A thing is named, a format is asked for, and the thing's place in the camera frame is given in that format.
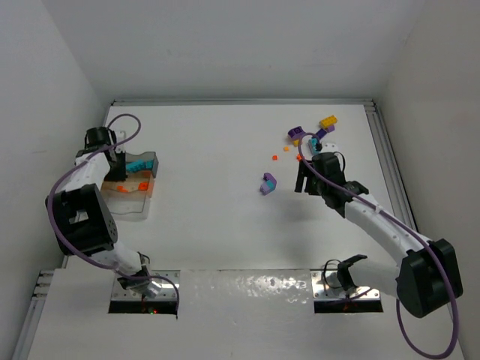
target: yellow block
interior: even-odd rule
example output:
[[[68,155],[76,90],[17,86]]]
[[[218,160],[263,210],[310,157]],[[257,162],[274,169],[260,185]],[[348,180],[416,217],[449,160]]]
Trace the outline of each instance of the yellow block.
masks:
[[[328,118],[324,118],[321,122],[320,122],[320,126],[324,129],[326,129],[327,127],[331,126],[331,125],[334,125],[334,124],[337,124],[337,118],[332,115],[332,116],[329,116]]]

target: small orange piece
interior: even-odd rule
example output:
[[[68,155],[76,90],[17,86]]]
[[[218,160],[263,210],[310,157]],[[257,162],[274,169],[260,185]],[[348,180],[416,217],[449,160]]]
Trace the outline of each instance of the small orange piece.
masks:
[[[117,186],[117,191],[120,191],[121,193],[127,193],[127,192],[128,192],[128,190],[125,189],[125,188],[124,188],[123,186],[121,186],[121,185]]]
[[[140,182],[138,184],[138,190],[144,190],[147,191],[149,189],[149,183],[147,181]]]

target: clear plastic tray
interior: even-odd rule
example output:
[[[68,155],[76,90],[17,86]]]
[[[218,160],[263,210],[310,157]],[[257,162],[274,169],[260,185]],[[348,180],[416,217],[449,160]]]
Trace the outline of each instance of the clear plastic tray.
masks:
[[[140,155],[127,153],[125,159],[127,164],[141,160],[149,161],[151,166],[137,172],[127,172],[125,181],[104,181],[100,192],[114,219],[145,220],[149,216],[158,159],[154,151]]]

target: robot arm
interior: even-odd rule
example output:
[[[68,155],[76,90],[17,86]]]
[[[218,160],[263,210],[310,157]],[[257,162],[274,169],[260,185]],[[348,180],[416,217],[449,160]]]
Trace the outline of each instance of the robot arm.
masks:
[[[84,161],[87,164],[74,172],[55,194],[53,215],[65,238],[84,255],[122,274],[145,277],[148,276],[145,259],[119,241],[115,221],[99,190],[104,179],[125,180],[125,151],[116,148],[87,159],[100,147],[116,143],[119,135],[105,127],[87,131],[85,149],[78,152],[75,160],[76,165]],[[72,255],[60,241],[58,244],[65,255]],[[124,278],[119,281],[124,288],[140,292],[149,283]]]
[[[415,317],[424,317],[447,304],[449,297],[445,284],[430,255],[409,233],[380,215],[380,205],[369,191],[357,181],[346,181],[338,157],[332,152],[320,152],[308,163],[326,179],[377,205],[371,208],[349,194],[317,178],[303,163],[299,163],[296,192],[321,196],[326,205],[343,218],[361,227],[382,246],[397,263],[383,265],[365,255],[342,261],[328,282],[339,284],[345,291],[357,285],[374,287],[395,296]],[[455,250],[445,239],[431,241],[420,235],[437,255],[445,269],[455,297],[463,293]]]

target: white table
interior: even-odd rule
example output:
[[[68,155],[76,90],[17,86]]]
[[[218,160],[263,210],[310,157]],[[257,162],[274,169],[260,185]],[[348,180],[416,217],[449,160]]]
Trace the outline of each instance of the white table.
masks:
[[[156,151],[160,166],[148,219],[119,221],[118,231],[154,269],[182,269],[179,319],[108,314],[113,275],[70,259],[55,273],[31,360],[420,359],[386,295],[384,313],[314,315],[308,269],[355,254],[393,260],[321,198],[293,192],[298,161],[286,135],[336,115],[328,141],[345,155],[346,177],[391,210],[363,105],[113,106],[107,121],[120,113],[142,120],[127,150]],[[114,128],[131,134],[135,124]],[[268,196],[264,172],[277,179]],[[405,323],[420,347],[444,350],[446,307]],[[451,359],[462,358],[458,346]]]

